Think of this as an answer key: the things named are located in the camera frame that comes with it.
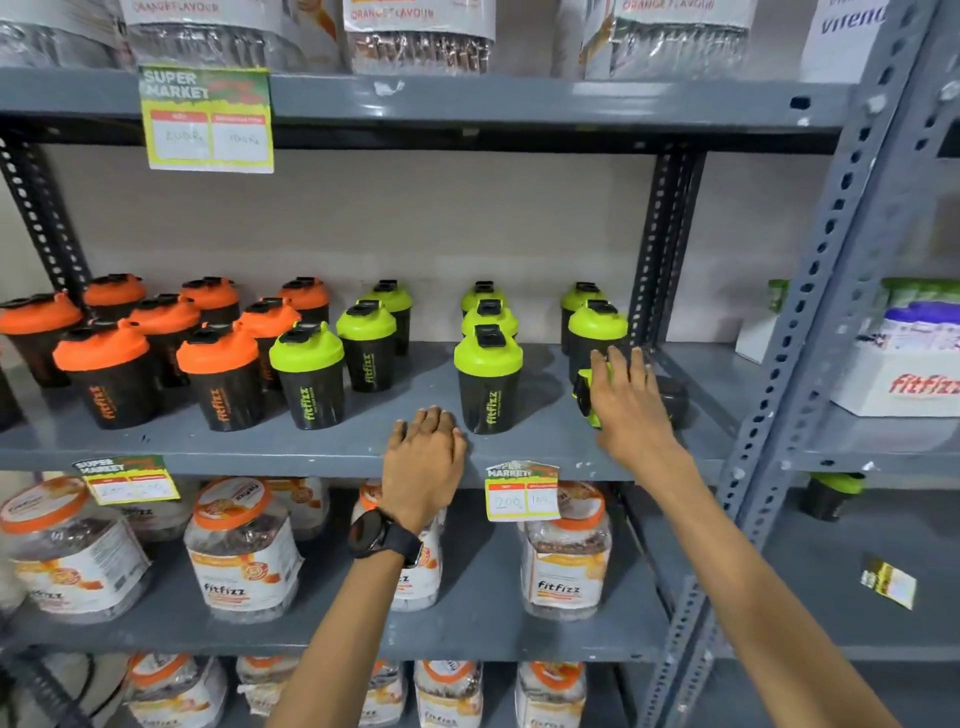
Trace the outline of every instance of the white box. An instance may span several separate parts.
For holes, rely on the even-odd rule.
[[[857,342],[832,399],[858,417],[960,417],[960,352]]]

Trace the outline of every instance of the forearm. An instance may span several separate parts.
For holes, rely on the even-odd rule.
[[[267,728],[356,728],[402,568],[392,551],[353,562]]]
[[[637,474],[778,728],[895,728],[870,687],[704,486],[685,451]]]

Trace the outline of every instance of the hand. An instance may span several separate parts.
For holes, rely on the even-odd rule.
[[[383,456],[380,508],[420,534],[450,504],[464,474],[467,439],[440,407],[420,410],[409,425],[397,420]]]

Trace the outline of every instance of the price tag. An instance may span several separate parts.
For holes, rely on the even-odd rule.
[[[176,500],[177,484],[159,455],[124,455],[73,464],[100,505]]]
[[[557,479],[560,469],[529,460],[487,468],[487,518],[490,521],[553,521],[560,517]]]
[[[140,68],[151,169],[270,174],[270,81],[263,69]]]

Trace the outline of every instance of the smartwatch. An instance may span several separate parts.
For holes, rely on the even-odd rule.
[[[347,532],[347,548],[355,559],[365,559],[380,551],[396,551],[403,567],[411,569],[420,559],[420,537],[394,521],[379,508],[367,511],[353,522]]]

